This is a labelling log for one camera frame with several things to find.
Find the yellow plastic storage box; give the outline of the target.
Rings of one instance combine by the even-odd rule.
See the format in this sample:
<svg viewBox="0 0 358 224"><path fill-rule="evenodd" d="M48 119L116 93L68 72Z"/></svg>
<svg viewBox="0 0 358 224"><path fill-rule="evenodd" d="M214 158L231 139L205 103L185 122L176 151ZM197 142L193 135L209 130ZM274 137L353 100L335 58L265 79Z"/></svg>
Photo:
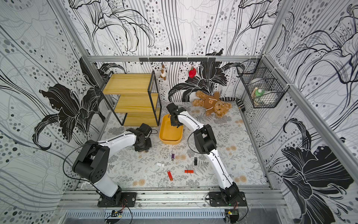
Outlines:
<svg viewBox="0 0 358 224"><path fill-rule="evenodd" d="M171 125L170 114L163 117L159 139L167 145L177 145L181 142L183 137L183 126L177 127Z"/></svg>

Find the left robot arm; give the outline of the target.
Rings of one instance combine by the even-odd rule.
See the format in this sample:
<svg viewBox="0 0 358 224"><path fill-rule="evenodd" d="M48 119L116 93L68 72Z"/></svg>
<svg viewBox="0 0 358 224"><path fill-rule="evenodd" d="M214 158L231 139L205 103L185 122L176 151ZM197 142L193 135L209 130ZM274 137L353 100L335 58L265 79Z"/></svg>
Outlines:
<svg viewBox="0 0 358 224"><path fill-rule="evenodd" d="M109 159L126 147L133 146L136 152L150 149L152 132L152 128L143 123L139 128L129 128L108 140L89 140L80 150L72 171L93 184L102 195L119 197L120 187L106 173Z"/></svg>

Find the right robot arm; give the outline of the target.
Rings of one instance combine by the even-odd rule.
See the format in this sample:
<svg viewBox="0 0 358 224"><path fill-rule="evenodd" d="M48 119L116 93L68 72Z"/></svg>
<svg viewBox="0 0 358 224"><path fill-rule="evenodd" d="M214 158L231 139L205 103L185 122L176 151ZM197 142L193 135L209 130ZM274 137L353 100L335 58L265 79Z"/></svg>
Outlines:
<svg viewBox="0 0 358 224"><path fill-rule="evenodd" d="M211 162L219 183L222 200L225 204L233 204L239 196L239 188L229 176L217 149L217 141L213 129L209 124L202 124L192 117L189 112L174 103L167 105L173 127L186 126L192 133L196 153L205 155Z"/></svg>

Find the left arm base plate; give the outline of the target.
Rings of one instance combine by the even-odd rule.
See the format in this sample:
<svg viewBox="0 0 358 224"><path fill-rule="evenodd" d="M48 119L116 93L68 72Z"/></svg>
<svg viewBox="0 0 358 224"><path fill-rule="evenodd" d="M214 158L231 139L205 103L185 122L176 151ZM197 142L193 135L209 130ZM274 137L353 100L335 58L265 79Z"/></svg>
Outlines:
<svg viewBox="0 0 358 224"><path fill-rule="evenodd" d="M112 197L106 196L103 193L99 193L99 195L98 207L100 208L125 206L132 208L137 200L137 192L116 192Z"/></svg>

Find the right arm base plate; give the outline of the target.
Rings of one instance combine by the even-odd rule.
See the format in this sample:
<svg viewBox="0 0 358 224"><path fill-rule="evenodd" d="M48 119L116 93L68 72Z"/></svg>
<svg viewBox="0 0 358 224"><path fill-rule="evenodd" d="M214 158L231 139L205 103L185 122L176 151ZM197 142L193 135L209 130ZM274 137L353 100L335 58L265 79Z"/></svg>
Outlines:
<svg viewBox="0 0 358 224"><path fill-rule="evenodd" d="M222 193L221 192L209 192L206 196L206 200L209 201L210 206L212 207L246 207L246 196L244 192L240 191L238 196L235 196L234 199L232 199L229 203L225 202L222 199Z"/></svg>

